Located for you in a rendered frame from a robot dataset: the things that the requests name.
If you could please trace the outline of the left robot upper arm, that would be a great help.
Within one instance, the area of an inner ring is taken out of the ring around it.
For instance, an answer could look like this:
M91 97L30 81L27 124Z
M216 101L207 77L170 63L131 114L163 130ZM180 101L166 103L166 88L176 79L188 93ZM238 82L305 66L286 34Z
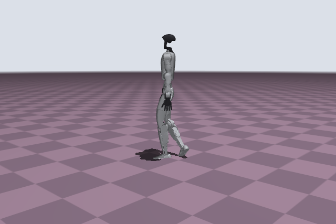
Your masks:
M163 55L163 60L164 60L164 67L166 70L166 73L163 75L163 79L165 79L165 75L169 73L171 75L171 60L172 57L170 54L165 54Z

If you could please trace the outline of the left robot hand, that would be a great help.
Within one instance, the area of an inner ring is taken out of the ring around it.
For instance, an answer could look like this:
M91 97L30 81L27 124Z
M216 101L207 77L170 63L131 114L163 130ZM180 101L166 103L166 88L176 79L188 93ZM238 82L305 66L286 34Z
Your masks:
M170 110L170 106L171 106L171 110L172 110L172 105L171 105L172 103L171 103L170 98L171 98L171 94L170 94L169 98L166 98L166 95L165 95L164 103L161 106L161 107L163 107L165 105L164 110L166 109L166 111L168 111L168 106L169 106L169 110Z

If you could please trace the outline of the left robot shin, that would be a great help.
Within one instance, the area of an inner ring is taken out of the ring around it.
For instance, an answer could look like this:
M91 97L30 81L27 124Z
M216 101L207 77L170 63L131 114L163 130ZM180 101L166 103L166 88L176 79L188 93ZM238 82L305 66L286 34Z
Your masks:
M158 129L158 134L159 134L159 140L160 140L160 144L161 144L161 148L163 151L163 155L167 156L167 144L169 142L169 133L168 133L168 126L166 124L163 124L161 126L161 131L159 131Z

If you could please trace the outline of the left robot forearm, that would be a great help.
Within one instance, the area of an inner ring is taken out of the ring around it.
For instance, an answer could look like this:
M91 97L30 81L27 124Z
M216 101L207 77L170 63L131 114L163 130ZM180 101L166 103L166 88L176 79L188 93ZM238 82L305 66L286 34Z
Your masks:
M171 87L171 75L169 73L167 73L165 75L165 79L166 80L164 81L164 83L165 83L164 91L165 91L166 98L169 98L170 97L170 87Z

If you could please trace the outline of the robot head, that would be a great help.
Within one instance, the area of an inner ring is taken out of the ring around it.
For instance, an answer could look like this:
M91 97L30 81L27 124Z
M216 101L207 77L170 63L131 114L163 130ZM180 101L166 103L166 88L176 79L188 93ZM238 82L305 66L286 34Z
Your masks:
M174 53L173 50L172 50L172 48L171 47L167 47L166 45L167 45L167 42L171 43L172 41L176 41L175 37L173 35L171 35L171 34L167 34L167 35L164 35L162 38L164 39L164 49L167 49L170 52Z

